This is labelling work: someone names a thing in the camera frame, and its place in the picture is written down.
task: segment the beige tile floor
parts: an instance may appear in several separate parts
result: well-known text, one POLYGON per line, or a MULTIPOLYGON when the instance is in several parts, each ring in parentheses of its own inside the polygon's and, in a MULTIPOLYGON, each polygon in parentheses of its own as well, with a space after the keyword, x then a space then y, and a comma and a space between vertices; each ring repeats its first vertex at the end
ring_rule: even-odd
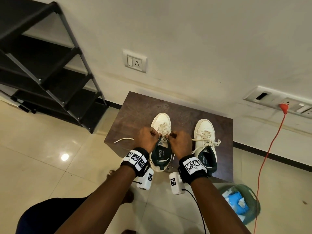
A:
MULTIPOLYGON (((22 213, 52 197, 85 197, 119 167, 103 141, 119 110, 109 108, 94 134, 44 114, 27 114, 0 101, 0 233, 14 233, 22 213), (68 159, 62 161, 63 154, 68 159)), ((234 149, 234 179, 256 189, 262 157, 234 149)), ((310 233, 312 175, 268 160, 261 178, 257 233, 310 233)), ((149 191, 135 189, 106 233, 203 233, 189 194, 174 196, 168 174, 156 174, 149 191)), ((248 225, 253 229, 254 223, 248 225)))

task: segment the white sneaker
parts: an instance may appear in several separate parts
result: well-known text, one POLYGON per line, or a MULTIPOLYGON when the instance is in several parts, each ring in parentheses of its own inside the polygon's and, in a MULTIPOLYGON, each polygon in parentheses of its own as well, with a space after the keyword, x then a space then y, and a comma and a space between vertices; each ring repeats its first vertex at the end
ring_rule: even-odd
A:
POLYGON ((166 135, 171 133, 171 121, 169 116, 166 113, 159 113, 154 118, 151 127, 162 134, 155 149, 150 153, 151 168, 155 172, 163 172, 168 167, 172 158, 171 146, 166 138, 166 135))
POLYGON ((195 150, 192 154, 201 161, 211 176, 217 170, 216 146, 221 141, 216 142, 216 133, 212 123, 207 119, 201 119, 197 122, 194 130, 195 150))

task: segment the wooden stool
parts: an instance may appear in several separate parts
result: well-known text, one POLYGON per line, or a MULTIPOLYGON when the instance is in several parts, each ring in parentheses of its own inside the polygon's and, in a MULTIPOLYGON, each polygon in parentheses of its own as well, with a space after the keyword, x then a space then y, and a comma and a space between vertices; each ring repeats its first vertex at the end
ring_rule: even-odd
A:
MULTIPOLYGON (((104 143, 120 157, 124 157, 133 149, 133 140, 114 142, 121 138, 134 138, 143 126, 151 126, 158 113, 169 115, 173 131, 185 130, 192 138, 195 125, 200 119, 211 121, 216 132, 216 140, 221 140, 220 146, 216 147, 218 169, 213 173, 211 180, 233 182, 233 120, 230 118, 129 92, 104 143)), ((175 157, 168 166, 169 172, 177 171, 178 166, 175 157)))

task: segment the orange wire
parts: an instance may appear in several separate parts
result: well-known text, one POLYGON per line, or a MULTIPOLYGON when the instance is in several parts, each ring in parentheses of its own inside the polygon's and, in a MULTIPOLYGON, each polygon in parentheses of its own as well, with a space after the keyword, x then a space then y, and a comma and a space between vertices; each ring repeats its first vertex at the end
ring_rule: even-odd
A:
POLYGON ((256 218, 255 218, 255 228, 254 228, 253 234, 255 234, 255 229, 256 229, 256 227, 257 227, 257 220, 258 220, 258 193, 259 193, 259 183, 260 183, 260 174, 261 174, 261 170, 262 170, 262 167, 263 167, 263 165, 264 165, 264 162, 266 161, 266 158, 267 158, 267 157, 269 156, 269 154, 270 154, 270 150, 271 150, 272 144, 273 144, 274 140, 276 139, 276 137, 278 136, 279 131, 280 131, 281 128, 282 128, 282 125, 283 125, 283 123, 284 123, 285 117, 286 117, 286 113, 284 113, 284 117, 283 117, 283 120, 282 120, 282 122, 281 122, 281 124, 280 124, 280 127, 279 127, 279 129, 278 129, 278 131, 277 131, 277 133, 276 133, 274 139, 272 140, 272 142, 271 142, 271 144, 270 144, 270 147, 269 147, 269 150, 268 150, 266 156, 264 157, 263 163, 262 163, 262 165, 261 165, 261 167, 260 167, 260 171, 259 171, 259 175, 258 175, 258 189, 257 189, 257 196, 256 196, 256 199, 257 199, 257 209, 256 209, 256 218))

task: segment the black cable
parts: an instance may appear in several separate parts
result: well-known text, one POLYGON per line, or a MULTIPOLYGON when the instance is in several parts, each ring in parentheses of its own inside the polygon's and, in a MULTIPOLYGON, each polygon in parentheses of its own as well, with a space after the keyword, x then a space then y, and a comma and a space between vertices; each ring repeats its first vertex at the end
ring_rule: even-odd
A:
POLYGON ((202 216, 202 214, 201 214, 201 211, 200 211, 199 205, 198 205, 198 203, 197 203, 197 201, 196 201, 195 197, 192 195, 192 193, 191 193, 191 192, 189 192, 189 193, 190 193, 190 195, 193 197, 193 199, 195 200, 195 202, 196 202, 196 204, 197 204, 197 207, 198 207, 198 209, 199 209, 200 215, 201 215, 201 217, 202 217, 202 223, 204 224, 205 234, 207 234, 207 232, 206 232, 206 227, 205 227, 205 221, 204 221, 204 218, 203 218, 203 216, 202 216))

